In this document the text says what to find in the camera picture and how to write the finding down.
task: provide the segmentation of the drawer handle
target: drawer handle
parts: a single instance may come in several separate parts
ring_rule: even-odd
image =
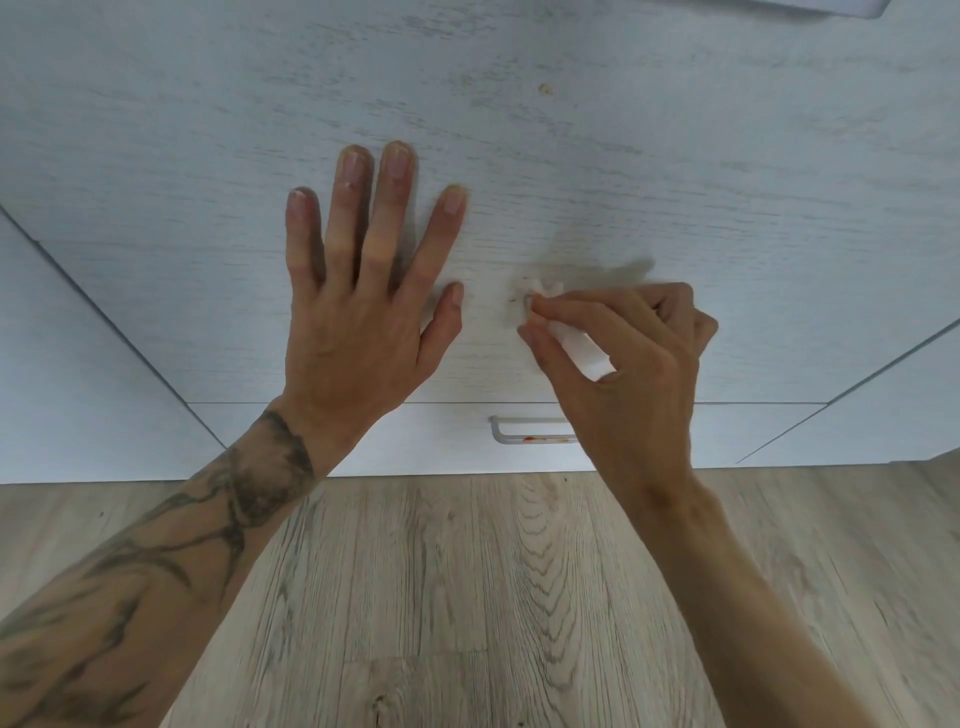
[[[493,439],[500,445],[575,445],[577,436],[569,435],[508,435],[501,425],[569,425],[559,417],[497,417],[490,418]]]

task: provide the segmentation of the drawer front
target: drawer front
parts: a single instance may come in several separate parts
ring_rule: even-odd
[[[236,440],[265,404],[192,404],[225,443]],[[750,454],[815,412],[806,404],[698,404],[693,419],[693,465],[724,468]],[[345,475],[427,475],[445,473],[539,473],[590,471],[593,466],[575,443],[502,445],[493,437],[491,417],[562,421],[557,404],[407,403],[373,426],[332,473]],[[506,431],[522,433],[526,425]],[[529,425],[531,435],[542,435]],[[549,429],[569,433],[559,422]]]

